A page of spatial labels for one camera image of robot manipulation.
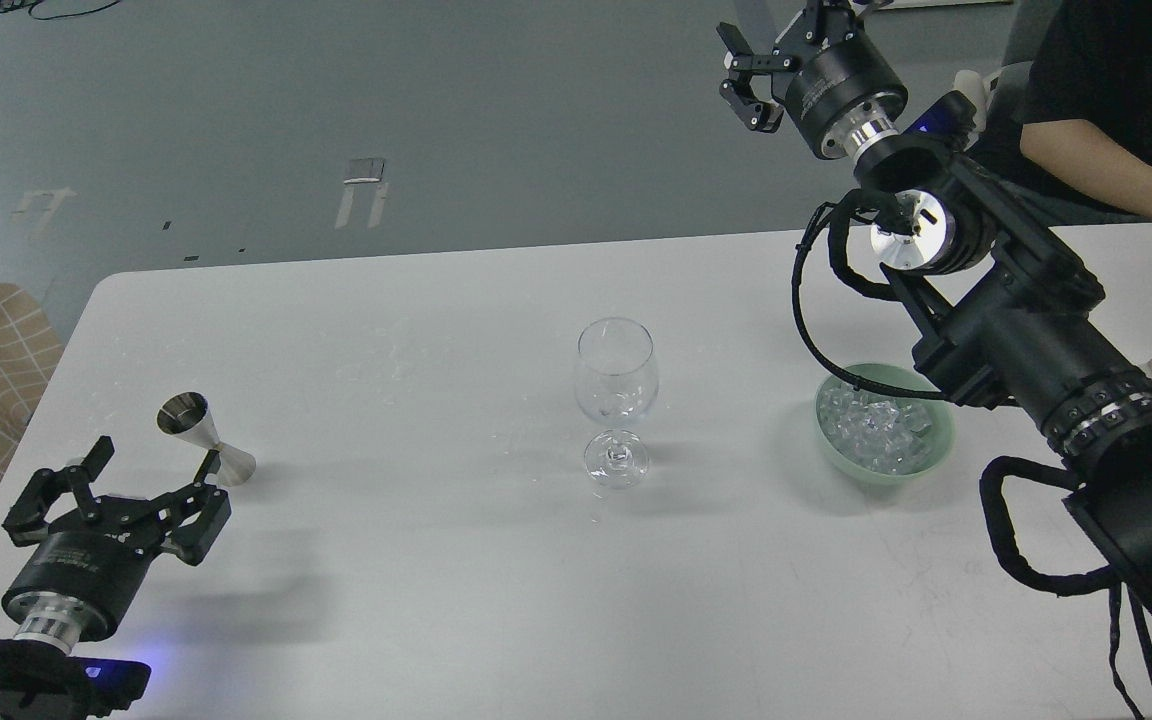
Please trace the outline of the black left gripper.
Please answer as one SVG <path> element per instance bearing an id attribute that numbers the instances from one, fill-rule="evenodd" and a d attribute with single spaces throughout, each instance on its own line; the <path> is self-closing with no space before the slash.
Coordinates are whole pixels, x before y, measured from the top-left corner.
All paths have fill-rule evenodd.
<path id="1" fill-rule="evenodd" d="M 230 500 L 209 482 L 221 465 L 207 450 L 191 482 L 156 498 L 93 497 L 91 484 L 115 454 L 100 435 L 79 461 L 40 468 L 3 520 L 15 547 L 32 556 L 3 593 L 14 637 L 71 653 L 81 642 L 116 632 L 152 562 L 164 555 L 198 566 L 230 518 Z M 46 520 L 60 497 L 77 510 Z"/>

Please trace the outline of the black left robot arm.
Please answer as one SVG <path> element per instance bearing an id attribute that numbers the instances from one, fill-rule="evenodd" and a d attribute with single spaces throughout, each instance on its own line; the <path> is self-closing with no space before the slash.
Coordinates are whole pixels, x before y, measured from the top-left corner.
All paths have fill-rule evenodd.
<path id="1" fill-rule="evenodd" d="M 141 700 L 147 664 L 76 647 L 118 632 L 156 559 L 200 564 L 230 518 L 215 448 L 154 498 L 94 495 L 113 455 L 103 435 L 78 462 L 38 469 L 6 514 L 10 541 L 32 555 L 1 598 L 15 632 L 0 639 L 0 719 L 97 719 Z"/>

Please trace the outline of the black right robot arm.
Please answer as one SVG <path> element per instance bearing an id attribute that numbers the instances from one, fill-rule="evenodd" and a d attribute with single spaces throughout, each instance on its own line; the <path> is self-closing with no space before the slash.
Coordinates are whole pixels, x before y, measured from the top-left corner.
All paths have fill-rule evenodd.
<path id="1" fill-rule="evenodd" d="M 873 1 L 809 1 L 768 53 L 737 26 L 717 26 L 727 70 L 719 92 L 742 124 L 776 132 L 790 120 L 817 158 L 854 164 L 858 187 L 823 202 L 797 243 L 797 333 L 814 361 L 852 388 L 1024 410 L 1062 464 L 1001 456 L 980 473 L 998 564 L 1044 593 L 1106 591 L 1111 655 L 1128 605 L 1152 687 L 1152 379 L 1089 319 L 1105 288 L 1079 256 L 967 156 L 983 126 L 982 103 L 952 90 L 908 128 L 896 127 L 908 90 L 869 40 L 865 18 L 874 9 Z M 905 306 L 920 333 L 914 367 L 931 389 L 849 372 L 814 344 L 801 285 L 819 234 L 842 283 Z M 1029 564 L 1005 501 L 1010 477 L 1064 488 L 1066 510 L 1106 564 L 1071 575 Z"/>

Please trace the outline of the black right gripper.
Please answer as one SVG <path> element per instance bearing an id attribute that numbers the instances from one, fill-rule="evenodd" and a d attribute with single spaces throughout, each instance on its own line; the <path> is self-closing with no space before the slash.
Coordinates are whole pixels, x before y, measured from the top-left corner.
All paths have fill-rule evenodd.
<path id="1" fill-rule="evenodd" d="M 908 88 L 861 29 L 852 29 L 850 1 L 804 1 L 786 26 L 774 24 L 767 1 L 736 1 L 741 22 L 755 28 L 748 38 L 741 26 L 717 26 L 723 44 L 723 69 L 771 76 L 773 99 L 760 99 L 749 82 L 723 79 L 719 94 L 742 127 L 751 132 L 776 132 L 791 120 L 814 158 L 841 159 L 846 129 L 838 123 L 855 108 L 881 109 L 900 118 Z"/>

